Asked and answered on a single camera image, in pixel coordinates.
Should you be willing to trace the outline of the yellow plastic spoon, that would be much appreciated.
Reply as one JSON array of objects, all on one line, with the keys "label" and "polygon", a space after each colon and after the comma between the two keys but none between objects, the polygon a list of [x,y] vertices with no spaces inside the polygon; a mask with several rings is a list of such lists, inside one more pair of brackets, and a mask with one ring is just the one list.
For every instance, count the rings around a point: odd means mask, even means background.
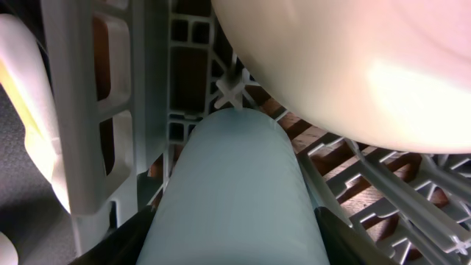
[{"label": "yellow plastic spoon", "polygon": [[29,108],[26,105],[26,102],[20,94],[18,86],[8,72],[7,67],[3,63],[1,63],[1,86],[12,102],[13,107],[15,108],[21,122],[25,127],[25,130],[28,133],[31,132],[38,135],[40,138],[43,138],[36,121],[34,120],[31,112],[29,111]]}]

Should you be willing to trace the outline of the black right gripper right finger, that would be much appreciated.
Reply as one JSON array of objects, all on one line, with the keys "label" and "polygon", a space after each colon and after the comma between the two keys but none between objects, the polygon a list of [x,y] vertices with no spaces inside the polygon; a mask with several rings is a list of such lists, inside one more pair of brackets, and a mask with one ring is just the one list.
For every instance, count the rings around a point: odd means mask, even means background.
[{"label": "black right gripper right finger", "polygon": [[373,243],[357,234],[326,207],[314,210],[316,220],[333,265],[393,265]]}]

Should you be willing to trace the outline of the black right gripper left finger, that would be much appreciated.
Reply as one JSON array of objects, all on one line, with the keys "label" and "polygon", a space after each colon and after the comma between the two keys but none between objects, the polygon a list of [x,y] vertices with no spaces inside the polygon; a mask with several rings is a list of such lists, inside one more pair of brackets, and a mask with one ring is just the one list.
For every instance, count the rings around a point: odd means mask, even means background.
[{"label": "black right gripper left finger", "polygon": [[155,213],[156,208],[147,205],[70,265],[135,265]]}]

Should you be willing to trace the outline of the light blue plastic cup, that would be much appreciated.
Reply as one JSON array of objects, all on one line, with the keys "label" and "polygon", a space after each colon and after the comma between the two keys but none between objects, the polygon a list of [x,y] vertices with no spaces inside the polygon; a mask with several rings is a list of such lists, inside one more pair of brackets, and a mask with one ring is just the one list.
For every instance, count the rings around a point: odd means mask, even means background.
[{"label": "light blue plastic cup", "polygon": [[140,264],[326,264],[284,130],[252,109],[203,119],[183,148]]}]

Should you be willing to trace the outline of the cream large bowl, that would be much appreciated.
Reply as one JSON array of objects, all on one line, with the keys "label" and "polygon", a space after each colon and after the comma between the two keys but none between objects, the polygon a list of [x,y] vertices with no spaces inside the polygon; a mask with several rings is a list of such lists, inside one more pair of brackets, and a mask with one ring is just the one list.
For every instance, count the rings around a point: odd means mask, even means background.
[{"label": "cream large bowl", "polygon": [[248,72],[301,119],[364,144],[470,151],[470,3],[214,1]]}]

